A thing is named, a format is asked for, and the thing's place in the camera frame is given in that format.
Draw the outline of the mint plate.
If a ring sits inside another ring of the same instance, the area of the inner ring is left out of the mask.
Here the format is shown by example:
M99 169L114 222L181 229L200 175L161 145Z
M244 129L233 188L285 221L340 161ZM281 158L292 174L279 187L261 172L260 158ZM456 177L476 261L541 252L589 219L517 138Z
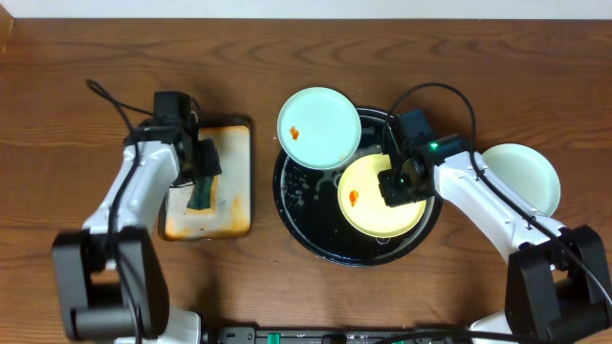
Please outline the mint plate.
M342 93L311 87L290 96L277 119L277 135L285 153L315 170L345 164L361 140L356 106Z
M535 149L517 144L496 145L482 154L486 165L507 186L541 214L557 210L561 187L556 169Z

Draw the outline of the black rectangular soapy tray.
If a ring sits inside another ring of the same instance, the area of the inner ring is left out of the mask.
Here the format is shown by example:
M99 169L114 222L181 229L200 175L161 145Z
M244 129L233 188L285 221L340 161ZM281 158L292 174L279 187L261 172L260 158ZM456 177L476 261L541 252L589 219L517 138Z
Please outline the black rectangular soapy tray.
M173 186L160 209L158 233L166 241L246 236L252 215L251 120L246 116L214 118L200 129L199 138L214 141L222 168L213 177L212 206L188 209L193 183Z

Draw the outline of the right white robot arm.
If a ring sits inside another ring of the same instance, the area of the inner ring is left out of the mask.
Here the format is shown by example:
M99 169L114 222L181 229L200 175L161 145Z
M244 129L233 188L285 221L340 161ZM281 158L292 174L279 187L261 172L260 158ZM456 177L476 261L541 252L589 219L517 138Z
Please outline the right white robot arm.
M611 279L600 235L542 216L453 135L385 139L379 175L389 205L435 197L455 205L508 264L505 305L454 335L470 343L575 343L611 326Z

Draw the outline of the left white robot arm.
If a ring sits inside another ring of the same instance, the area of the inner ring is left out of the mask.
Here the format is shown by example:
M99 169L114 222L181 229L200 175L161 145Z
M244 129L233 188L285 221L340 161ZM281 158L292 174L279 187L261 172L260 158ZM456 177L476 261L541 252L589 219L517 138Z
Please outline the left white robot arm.
M124 141L122 165L81 230L52 246L61 319L74 341L199 343L202 318L171 306L151 232L170 187L192 167L221 171L211 139L169 127Z

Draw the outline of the black round tray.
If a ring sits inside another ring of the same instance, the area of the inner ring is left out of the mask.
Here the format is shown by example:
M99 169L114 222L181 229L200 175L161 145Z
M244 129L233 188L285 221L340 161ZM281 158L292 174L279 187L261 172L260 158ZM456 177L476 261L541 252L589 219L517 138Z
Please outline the black round tray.
M359 232L344 218L338 182L344 169L313 170L280 151L273 172L273 197L292 236L315 255L345 266L391 263L415 249L434 228L443 200L426 201L423 218L408 232L383 239Z

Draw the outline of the yellow plate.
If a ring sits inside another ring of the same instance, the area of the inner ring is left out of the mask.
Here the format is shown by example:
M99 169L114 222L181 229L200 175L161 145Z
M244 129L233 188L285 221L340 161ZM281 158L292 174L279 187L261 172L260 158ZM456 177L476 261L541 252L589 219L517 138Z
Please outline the yellow plate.
M378 174L391 167L387 155L373 154L352 162L339 181L341 213L359 232L376 238L393 238L415 227L426 210L426 201L388 206L385 204Z

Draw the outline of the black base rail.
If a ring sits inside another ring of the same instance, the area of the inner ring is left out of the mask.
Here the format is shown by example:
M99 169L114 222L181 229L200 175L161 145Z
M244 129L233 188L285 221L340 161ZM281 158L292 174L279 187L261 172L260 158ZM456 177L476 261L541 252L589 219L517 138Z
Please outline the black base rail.
M425 333L426 330L378 331L346 329L283 329L253 326L203 330L203 344L372 344L388 337Z

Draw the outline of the green yellow sponge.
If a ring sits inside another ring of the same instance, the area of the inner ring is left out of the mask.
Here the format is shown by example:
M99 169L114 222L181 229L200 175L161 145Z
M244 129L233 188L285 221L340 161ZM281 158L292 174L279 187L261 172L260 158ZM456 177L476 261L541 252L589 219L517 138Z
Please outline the green yellow sponge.
M203 177L194 181L193 190L187 202L188 209L205 210L211 208L213 182L213 177Z

